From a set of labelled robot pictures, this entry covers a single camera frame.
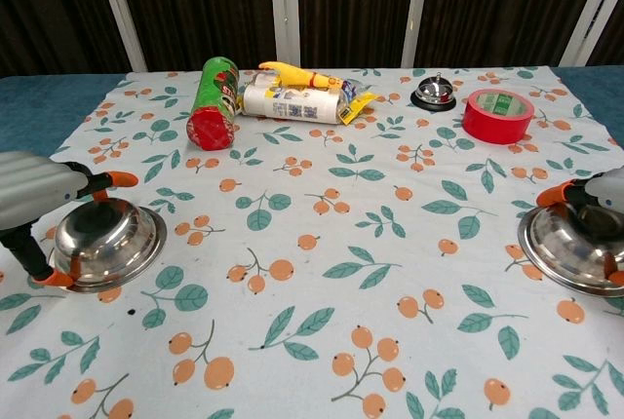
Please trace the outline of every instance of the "green can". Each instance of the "green can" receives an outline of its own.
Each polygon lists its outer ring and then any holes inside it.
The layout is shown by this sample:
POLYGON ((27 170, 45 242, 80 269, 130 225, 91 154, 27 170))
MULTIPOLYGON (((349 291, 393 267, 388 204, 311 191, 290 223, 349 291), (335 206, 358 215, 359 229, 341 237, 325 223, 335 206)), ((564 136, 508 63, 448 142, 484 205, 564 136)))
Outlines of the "green can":
POLYGON ((204 64, 202 78, 186 123, 189 139, 206 151, 224 149, 234 140, 234 117, 239 113, 238 68, 226 57, 204 64))

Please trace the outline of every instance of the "stainless steel bowl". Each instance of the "stainless steel bowl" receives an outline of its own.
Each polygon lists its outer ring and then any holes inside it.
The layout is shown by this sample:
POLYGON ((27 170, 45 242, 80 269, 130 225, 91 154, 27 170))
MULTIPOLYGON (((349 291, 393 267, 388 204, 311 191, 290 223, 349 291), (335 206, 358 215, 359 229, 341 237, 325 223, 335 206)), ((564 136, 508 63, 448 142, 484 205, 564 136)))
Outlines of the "stainless steel bowl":
POLYGON ((99 292, 136 277, 166 238, 163 218, 151 209, 115 198, 89 202, 58 225, 50 264, 75 280, 68 290, 99 292))
POLYGON ((414 105, 434 112, 451 110, 456 104, 452 84, 441 73, 422 80, 410 99, 414 105))
POLYGON ((520 222, 520 245, 546 276, 588 294, 621 297, 607 276, 624 270, 624 215, 565 204, 533 209, 520 222))

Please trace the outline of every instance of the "floral tablecloth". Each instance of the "floral tablecloth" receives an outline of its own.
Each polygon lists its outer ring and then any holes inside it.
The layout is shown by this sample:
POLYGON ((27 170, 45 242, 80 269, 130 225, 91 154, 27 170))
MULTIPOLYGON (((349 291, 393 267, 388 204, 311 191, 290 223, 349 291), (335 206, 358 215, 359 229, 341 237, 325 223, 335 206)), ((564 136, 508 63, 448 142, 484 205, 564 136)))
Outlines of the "floral tablecloth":
MULTIPOLYGON (((458 106, 430 114, 410 92, 436 71, 333 70, 379 94, 352 125, 239 117, 216 152, 184 129, 198 72, 129 74, 54 159, 136 174, 110 195, 164 217, 164 250, 82 295, 0 249, 0 416, 624 417, 624 300, 516 238, 541 190, 624 154, 546 67, 441 70, 458 106), (482 88, 534 102, 522 141, 462 130, 482 88)), ((35 225, 45 251, 78 205, 35 225)))

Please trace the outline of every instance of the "red tape roll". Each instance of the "red tape roll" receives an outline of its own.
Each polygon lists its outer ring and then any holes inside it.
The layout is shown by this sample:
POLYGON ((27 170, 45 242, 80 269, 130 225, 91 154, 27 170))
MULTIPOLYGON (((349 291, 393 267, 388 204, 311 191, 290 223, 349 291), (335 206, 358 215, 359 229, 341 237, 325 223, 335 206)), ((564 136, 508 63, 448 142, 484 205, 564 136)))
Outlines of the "red tape roll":
POLYGON ((520 140, 535 112, 521 95, 501 90, 479 90, 468 97, 463 128, 488 143, 509 144, 520 140))

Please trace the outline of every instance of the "dark curtain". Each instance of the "dark curtain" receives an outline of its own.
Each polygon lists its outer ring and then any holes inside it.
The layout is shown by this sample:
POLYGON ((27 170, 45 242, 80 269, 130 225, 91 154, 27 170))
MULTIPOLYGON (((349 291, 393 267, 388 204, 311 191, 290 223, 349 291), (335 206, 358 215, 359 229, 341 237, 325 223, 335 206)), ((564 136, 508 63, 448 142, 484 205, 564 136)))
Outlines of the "dark curtain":
POLYGON ((557 65, 586 0, 425 0, 414 66, 557 65))
POLYGON ((0 77, 130 70, 108 0, 0 0, 0 77))
POLYGON ((213 56, 275 59, 271 0, 128 0, 147 68, 198 70, 213 56))
POLYGON ((618 0, 588 65, 624 64, 624 0, 618 0))
POLYGON ((410 0, 299 0, 301 65, 400 66, 410 0))

